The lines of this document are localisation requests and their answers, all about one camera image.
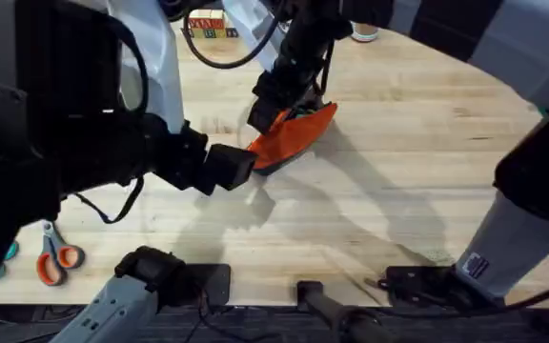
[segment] wooden table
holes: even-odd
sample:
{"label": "wooden table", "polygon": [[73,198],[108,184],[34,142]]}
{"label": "wooden table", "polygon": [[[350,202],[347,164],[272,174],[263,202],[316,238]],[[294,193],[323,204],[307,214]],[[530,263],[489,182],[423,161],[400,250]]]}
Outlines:
{"label": "wooden table", "polygon": [[[244,53],[238,40],[199,43],[220,60]],[[255,135],[244,123],[260,67],[212,70],[178,46],[186,117],[213,142],[245,146]],[[111,226],[69,199],[58,223],[86,250],[85,265],[62,287],[41,284],[42,233],[30,225],[6,263],[0,303],[89,302],[143,244],[188,263],[232,265],[231,304],[290,305],[295,282],[316,279],[340,302],[386,305],[365,277],[391,265],[454,262],[491,204],[495,165],[537,123],[536,109],[481,71],[388,31],[367,45],[340,42],[334,57],[327,99],[339,111],[299,160],[212,197],[150,175],[128,217]],[[117,186],[86,192],[111,214],[127,194]],[[546,288],[549,258],[508,301]]]}

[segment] floor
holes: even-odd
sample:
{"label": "floor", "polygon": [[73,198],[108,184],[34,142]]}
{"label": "floor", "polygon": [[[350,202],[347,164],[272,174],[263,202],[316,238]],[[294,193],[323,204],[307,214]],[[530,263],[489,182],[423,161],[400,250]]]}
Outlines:
{"label": "floor", "polygon": [[[47,342],[28,340],[42,334],[58,332],[68,321],[55,321],[79,311],[81,307],[0,306],[0,319],[24,324],[1,324],[0,343]],[[391,333],[403,335],[413,342],[438,343],[549,343],[549,310],[458,320],[412,320],[380,318]],[[39,324],[30,321],[41,321]],[[132,342],[184,342],[197,322],[195,308],[165,309],[154,321],[138,330]],[[279,333],[264,343],[330,342],[333,336],[319,319],[295,313],[293,308],[233,308],[227,307],[212,315],[210,322],[220,329],[244,337]],[[192,343],[230,342],[231,339],[205,327],[198,327],[190,337]]]}

